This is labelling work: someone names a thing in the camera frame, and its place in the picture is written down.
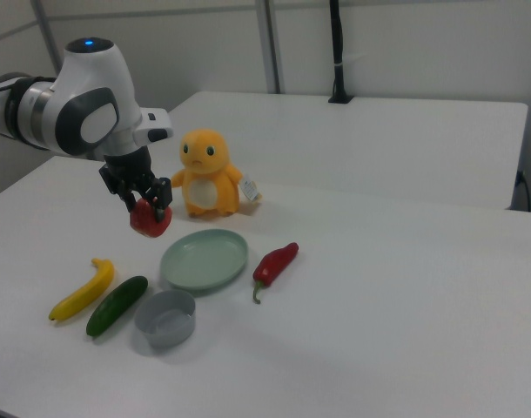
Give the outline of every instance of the red chili pepper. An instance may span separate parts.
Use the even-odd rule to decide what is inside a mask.
[[[288,246],[271,251],[260,261],[252,276],[256,282],[254,285],[254,302],[261,303],[256,297],[258,290],[262,287],[269,287],[277,279],[277,276],[285,270],[285,267],[291,264],[298,251],[299,245],[292,242]]]

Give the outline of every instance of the yellow stuffed animal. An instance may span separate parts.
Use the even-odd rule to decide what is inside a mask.
[[[239,210],[239,181],[243,176],[231,164],[229,149],[219,132],[188,132],[180,142],[180,160],[185,168],[172,176],[171,186],[182,186],[190,216],[215,209],[227,216]]]

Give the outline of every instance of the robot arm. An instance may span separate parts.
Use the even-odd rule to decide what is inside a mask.
[[[0,78],[0,134],[67,155],[101,150],[101,176],[129,212],[133,192],[150,202],[157,221],[172,201],[170,180],[156,179],[147,149],[172,136],[169,115],[138,106],[126,62],[106,39],[68,44],[57,79]]]

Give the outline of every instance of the green cucumber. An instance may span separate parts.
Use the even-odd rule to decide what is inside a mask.
[[[144,276],[134,276],[121,283],[110,292],[91,314],[85,332],[90,337],[97,337],[105,332],[126,309],[131,307],[147,289]]]

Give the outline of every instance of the yellow banana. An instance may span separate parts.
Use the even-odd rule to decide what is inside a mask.
[[[76,292],[58,302],[49,313],[50,320],[67,320],[91,304],[109,287],[115,275],[115,267],[109,260],[93,259],[91,263],[97,267],[97,273]]]

